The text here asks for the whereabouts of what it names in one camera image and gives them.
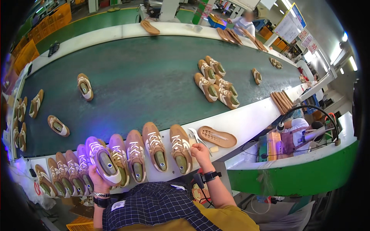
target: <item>green conveyor belt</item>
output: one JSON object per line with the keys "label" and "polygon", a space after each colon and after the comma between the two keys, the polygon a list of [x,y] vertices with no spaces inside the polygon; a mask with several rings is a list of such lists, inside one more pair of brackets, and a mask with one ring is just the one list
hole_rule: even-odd
{"label": "green conveyor belt", "polygon": [[[300,84],[296,67],[279,60],[284,67],[276,69],[269,54],[219,40],[158,36],[95,45],[64,56],[26,79],[22,98],[27,96],[30,102],[40,89],[45,93],[36,119],[28,116],[28,103],[27,151],[17,150],[18,156],[74,150],[89,136],[105,142],[115,133],[126,138],[132,129],[141,132],[148,121],[165,130],[176,123],[183,125],[229,111],[220,101],[209,103],[194,82],[197,63],[206,55],[222,63],[225,79],[235,85],[241,106]],[[259,86],[252,68],[262,74]],[[91,81],[91,102],[77,89],[79,73]],[[49,115],[69,127],[69,137],[50,129]]]}

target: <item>white shirt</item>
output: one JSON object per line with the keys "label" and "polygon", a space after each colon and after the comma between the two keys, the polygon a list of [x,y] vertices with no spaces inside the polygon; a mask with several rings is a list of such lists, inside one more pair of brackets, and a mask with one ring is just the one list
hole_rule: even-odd
{"label": "white shirt", "polygon": [[[241,16],[239,16],[239,17],[236,17],[236,18],[234,18],[234,19],[232,19],[231,20],[231,22],[232,23],[236,23],[239,19],[241,18]],[[240,23],[241,24],[243,24],[243,25],[245,25],[245,26],[247,26],[247,25],[249,25],[249,24],[252,24],[251,26],[249,26],[248,28],[247,28],[247,31],[253,36],[253,37],[256,37],[256,35],[255,35],[255,27],[254,27],[254,25],[253,25],[253,22],[247,22],[244,18],[242,18],[241,20],[240,20]]]}
{"label": "white shirt", "polygon": [[[305,119],[302,119],[302,118],[297,118],[297,119],[294,119],[292,120],[292,127],[289,128],[289,129],[284,129],[283,132],[290,132],[290,131],[293,131],[295,129],[298,129],[298,128],[301,128],[301,127],[308,127],[309,124],[307,123],[307,121]],[[298,132],[295,132],[293,133],[293,144],[294,146],[298,146],[298,139],[302,137],[302,132],[304,131],[304,129],[298,131]],[[302,154],[306,154],[310,148],[310,144],[311,142],[308,142],[307,144],[303,145],[302,147],[298,148],[295,150],[295,152],[293,152],[293,156],[299,156],[299,155],[302,155]]]}

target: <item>black cable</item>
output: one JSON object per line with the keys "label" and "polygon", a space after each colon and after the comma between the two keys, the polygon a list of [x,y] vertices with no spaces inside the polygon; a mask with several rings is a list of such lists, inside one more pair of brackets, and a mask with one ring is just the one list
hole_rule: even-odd
{"label": "black cable", "polygon": [[203,195],[204,195],[204,198],[207,200],[207,202],[209,203],[209,206],[213,206],[214,207],[214,205],[212,204],[212,202],[210,202],[209,200],[208,200],[208,198],[206,197],[206,194],[204,193],[204,191],[203,191],[203,189],[201,188],[201,191],[202,191],[202,193],[203,193]]}

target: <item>whiteboard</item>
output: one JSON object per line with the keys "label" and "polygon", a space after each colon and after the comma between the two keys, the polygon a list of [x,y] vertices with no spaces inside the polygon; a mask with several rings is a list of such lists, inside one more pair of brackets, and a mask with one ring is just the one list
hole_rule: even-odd
{"label": "whiteboard", "polygon": [[297,5],[293,3],[291,9],[274,28],[273,32],[287,43],[291,43],[305,27],[306,22],[298,10]]}

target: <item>yellow plastic crate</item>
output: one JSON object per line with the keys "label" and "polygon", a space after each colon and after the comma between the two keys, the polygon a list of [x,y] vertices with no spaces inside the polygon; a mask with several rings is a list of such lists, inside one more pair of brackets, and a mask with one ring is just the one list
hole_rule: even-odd
{"label": "yellow plastic crate", "polygon": [[92,219],[79,216],[67,224],[67,228],[69,231],[94,231],[94,223]]}

